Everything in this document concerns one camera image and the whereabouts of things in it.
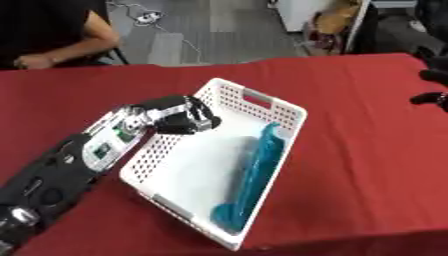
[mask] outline gray floor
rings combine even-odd
[[[194,66],[233,64],[273,57],[306,56],[297,36],[288,35],[265,0],[115,0],[162,11],[159,25],[136,27],[126,8],[111,6],[112,24],[122,36],[121,49],[133,64]],[[133,7],[130,15],[142,11]],[[199,48],[201,54],[183,40]]]
[[[413,13],[412,9],[389,11],[388,17],[378,25],[378,52],[413,53],[418,46],[427,47],[434,52],[441,50],[443,47],[441,41],[410,27],[409,21]]]

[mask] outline robotic arm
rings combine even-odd
[[[107,113],[23,168],[0,189],[0,255],[10,255],[49,228],[149,129],[195,134],[220,123],[192,96],[168,96]]]

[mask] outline black shirt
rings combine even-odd
[[[82,40],[98,0],[1,0],[0,66],[21,55],[44,53]]]

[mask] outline red tablecloth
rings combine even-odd
[[[190,94],[221,77],[309,112],[241,254],[446,255],[448,116],[408,103],[443,90],[419,79],[422,68],[378,55],[2,72],[0,178],[114,106]],[[118,170],[18,254],[229,253],[140,199]]]

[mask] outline white plastic basket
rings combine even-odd
[[[238,250],[271,189],[302,127],[307,112],[244,86],[212,79],[196,94],[221,125],[193,136],[155,135],[123,167],[121,179],[144,198],[231,250]],[[245,100],[251,97],[270,108]],[[214,207],[225,203],[239,184],[247,155],[270,122],[280,127],[285,149],[243,230],[236,235],[211,221]]]

